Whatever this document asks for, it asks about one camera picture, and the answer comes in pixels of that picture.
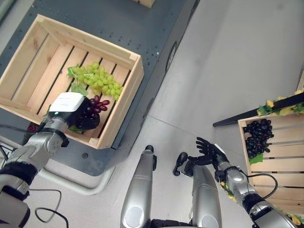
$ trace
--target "wire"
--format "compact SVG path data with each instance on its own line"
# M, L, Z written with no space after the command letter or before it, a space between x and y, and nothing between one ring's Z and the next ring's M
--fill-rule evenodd
M29 132L28 130L25 130L25 129L22 129L22 128L18 128L18 127L14 127L14 126L11 126L11 125L7 125L7 124L0 124L0 127L2 128L8 128L8 129L11 129L11 130L15 130L15 131L19 131L19 132L24 132L24 133L38 133L42 130L42 128L46 125L45 122L42 122L38 129L34 132Z
M66 218L64 215L60 214L59 212L57 212L57 211L55 211L55 210L49 209L49 208L36 208L36 209L35 209L35 215L36 215L36 217L37 217L41 222L44 222L44 223L45 223L45 221L42 220L42 219L39 217L38 213L37 213L38 210L48 210L48 211L53 212L53 213L56 214L56 215L59 215L61 218L64 219L64 221L66 222L66 228L68 228L68 220L67 220L67 218Z
M14 127L14 126L10 126L10 125L7 125L7 124L0 124L0 127L2 127L2 128L8 128L8 129L15 130L15 131L19 131L19 132L25 132L25 133L28 132L28 131L25 130L25 129L18 128L18 127Z
M269 197L272 196L272 195L275 193L275 191L277 190L278 183L277 183L276 178L275 178L274 176L268 174L268 173L258 173L258 174L253 174L253 175L249 175L249 176L247 176L243 171L242 171L242 173L247 177L247 180L248 180L249 178L252 178L252 177L268 176L268 177L271 177L271 178L275 181L275 187L274 187L274 189L273 189L269 194L265 195L265 196L263 197L263 199L269 198Z
M52 218L55 216L55 215L58 215L60 216L61 218L64 219L64 221L66 222L66 228L68 228L68 220L67 218L60 214L59 212L57 212L58 208L59 208L59 205L60 205L60 202L61 202L61 197L62 197L62 193L60 190L57 190L57 189L30 189L30 191L56 191L59 193L59 200L58 200L58 203L57 203L57 206L55 207L55 210L53 209L49 209L49 208L36 208L35 209L35 215L36 217L38 218L39 221L43 222L43 223L48 223L49 221L52 220ZM38 210L48 210L48 211L51 211L53 214L51 215L51 217L48 219L48 220L43 220L39 215L38 215Z
M7 161L9 159L8 155L5 153L3 147L0 145L0 151L4 157L4 160Z

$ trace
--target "dark grapes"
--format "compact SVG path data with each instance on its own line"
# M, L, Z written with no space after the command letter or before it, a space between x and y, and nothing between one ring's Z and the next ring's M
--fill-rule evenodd
M274 137L272 128L271 121L267 119L253 121L247 124L246 127L243 127L244 133L251 134L251 136L245 140L249 159L253 159L264 152L270 152L268 148L270 143L267 143L267 139Z
M90 105L82 112L75 126L78 129L88 130L96 128L100 123L99 113L107 111L106 105L110 104L109 100L100 102L100 96L96 95L89 100Z

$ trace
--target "metal table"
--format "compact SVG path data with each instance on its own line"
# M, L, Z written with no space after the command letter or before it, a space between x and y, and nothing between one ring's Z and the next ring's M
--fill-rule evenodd
M70 140L69 146L62 148L54 160L99 176L128 156L198 3L199 0L156 0L150 9L132 0L34 1L0 56L0 75L37 14L140 54L145 73L111 148L96 150ZM21 128L29 124L2 109L0 116L0 123ZM23 137L22 133L8 129L0 129L0 135L17 143Z

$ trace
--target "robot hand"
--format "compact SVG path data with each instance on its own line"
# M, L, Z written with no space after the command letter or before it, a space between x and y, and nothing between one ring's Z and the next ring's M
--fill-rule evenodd
M212 164L215 170L218 170L220 162L228 162L228 159L223 150L216 144L211 144L207 140L197 137L197 148L199 152L204 154L197 158L196 165Z

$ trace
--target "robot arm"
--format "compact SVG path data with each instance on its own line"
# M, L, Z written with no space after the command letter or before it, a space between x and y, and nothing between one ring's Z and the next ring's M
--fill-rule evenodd
M24 199L37 173L68 140L64 132L75 125L89 100L79 93L61 93L40 124L40 131L16 149L0 170L0 224L24 227L30 210Z
M296 225L278 211L271 203L265 201L251 186L246 175L239 168L230 165L223 150L216 144L198 138L200 152L206 159L212 158L215 179L227 183L239 205L241 205L254 222L254 228L296 228Z

